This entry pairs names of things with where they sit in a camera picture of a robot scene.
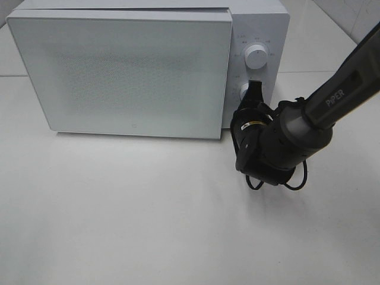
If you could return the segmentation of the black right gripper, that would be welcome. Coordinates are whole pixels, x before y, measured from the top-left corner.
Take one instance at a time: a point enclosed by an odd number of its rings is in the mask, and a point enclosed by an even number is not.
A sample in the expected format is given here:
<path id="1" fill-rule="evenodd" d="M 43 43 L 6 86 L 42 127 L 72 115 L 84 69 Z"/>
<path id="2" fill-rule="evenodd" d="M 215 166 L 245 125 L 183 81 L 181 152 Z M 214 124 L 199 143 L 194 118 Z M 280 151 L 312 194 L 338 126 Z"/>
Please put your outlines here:
<path id="1" fill-rule="evenodd" d="M 233 145 L 241 145 L 253 127 L 267 126 L 272 121 L 272 116 L 273 110 L 264 103 L 262 82 L 250 80 L 230 123 Z"/>

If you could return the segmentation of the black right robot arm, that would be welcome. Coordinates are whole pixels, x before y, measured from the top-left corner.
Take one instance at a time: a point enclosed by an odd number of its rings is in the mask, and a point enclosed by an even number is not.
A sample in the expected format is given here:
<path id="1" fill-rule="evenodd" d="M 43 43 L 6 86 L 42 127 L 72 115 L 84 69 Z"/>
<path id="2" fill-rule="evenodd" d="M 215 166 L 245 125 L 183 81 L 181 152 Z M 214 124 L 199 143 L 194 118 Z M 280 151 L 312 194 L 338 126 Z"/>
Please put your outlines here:
<path id="1" fill-rule="evenodd" d="M 250 81 L 230 123 L 236 170 L 252 190 L 265 183 L 302 189 L 308 178 L 307 158 L 330 143 L 337 121 L 377 92 L 378 25 L 308 98 L 282 100 L 272 109 L 264 103 L 261 82 Z"/>

